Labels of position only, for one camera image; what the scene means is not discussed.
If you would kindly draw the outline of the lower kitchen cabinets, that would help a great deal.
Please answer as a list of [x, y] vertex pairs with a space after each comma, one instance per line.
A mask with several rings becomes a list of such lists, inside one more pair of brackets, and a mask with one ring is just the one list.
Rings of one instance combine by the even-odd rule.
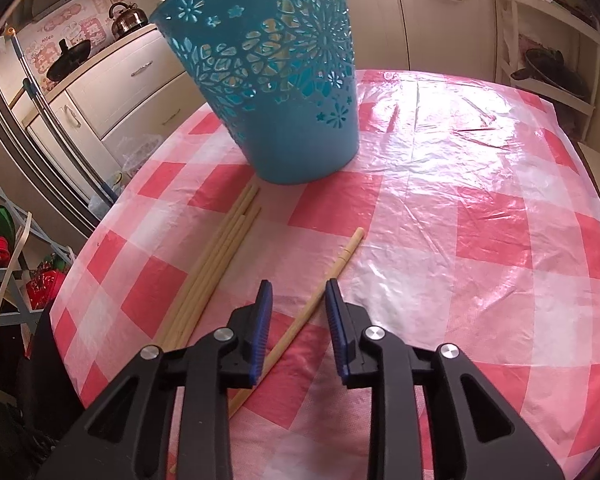
[[23, 129], [85, 195], [211, 104], [235, 134], [300, 99], [340, 127], [354, 70], [498, 81], [588, 133], [600, 20], [584, 0], [17, 0]]

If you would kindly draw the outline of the small clear waste bin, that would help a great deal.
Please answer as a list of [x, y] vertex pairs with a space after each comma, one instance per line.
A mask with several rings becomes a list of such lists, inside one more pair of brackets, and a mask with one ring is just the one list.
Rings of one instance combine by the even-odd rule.
[[118, 146], [122, 172], [132, 179], [150, 159], [150, 156], [160, 148], [163, 141], [164, 137], [156, 134], [126, 136]]

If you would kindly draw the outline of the black frying pan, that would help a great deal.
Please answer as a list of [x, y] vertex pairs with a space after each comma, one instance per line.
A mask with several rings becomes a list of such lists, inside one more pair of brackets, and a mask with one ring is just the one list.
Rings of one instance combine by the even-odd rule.
[[516, 81], [534, 78], [568, 92], [578, 99], [588, 97], [585, 81], [565, 64], [562, 52], [530, 48], [524, 52], [524, 67], [515, 70], [510, 78]]

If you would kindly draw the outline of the black wok on stove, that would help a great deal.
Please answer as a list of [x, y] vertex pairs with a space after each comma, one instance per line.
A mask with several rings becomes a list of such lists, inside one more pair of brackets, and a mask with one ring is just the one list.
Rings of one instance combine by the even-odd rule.
[[61, 39], [59, 41], [59, 47], [61, 50], [60, 57], [53, 62], [52, 66], [50, 66], [46, 72], [46, 77], [55, 82], [62, 81], [85, 63], [91, 54], [92, 45], [91, 41], [87, 39], [82, 40], [75, 46], [69, 48], [67, 41]]

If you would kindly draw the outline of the steel kettle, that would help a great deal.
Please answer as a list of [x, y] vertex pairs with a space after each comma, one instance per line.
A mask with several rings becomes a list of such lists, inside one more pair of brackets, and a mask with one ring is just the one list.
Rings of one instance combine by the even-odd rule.
[[111, 32], [115, 40], [128, 36], [148, 24], [148, 16], [135, 3], [117, 2], [110, 6]]

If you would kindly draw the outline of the blue perforated plastic bin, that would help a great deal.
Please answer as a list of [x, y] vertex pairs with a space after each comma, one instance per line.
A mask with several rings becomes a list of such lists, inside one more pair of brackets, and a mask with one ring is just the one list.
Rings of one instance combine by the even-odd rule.
[[261, 179], [311, 182], [358, 152], [347, 0], [164, 0], [150, 20]]

